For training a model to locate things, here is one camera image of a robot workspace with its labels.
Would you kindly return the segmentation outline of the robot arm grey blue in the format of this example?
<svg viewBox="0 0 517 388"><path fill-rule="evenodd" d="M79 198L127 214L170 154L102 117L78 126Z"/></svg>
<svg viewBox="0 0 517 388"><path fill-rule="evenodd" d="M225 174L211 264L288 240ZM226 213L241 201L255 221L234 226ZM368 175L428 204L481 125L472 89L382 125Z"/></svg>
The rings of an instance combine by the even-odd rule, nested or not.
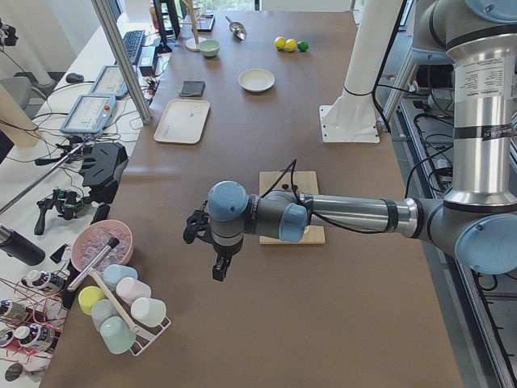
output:
<svg viewBox="0 0 517 388"><path fill-rule="evenodd" d="M433 244L472 270L516 267L516 197L508 188L516 54L513 1L421 1L414 49L453 62L453 175L438 200L370 200L278 188L257 196L233 181L213 186L188 219L183 239L213 246L224 280L246 234L297 242L310 225L360 234L399 233Z"/></svg>

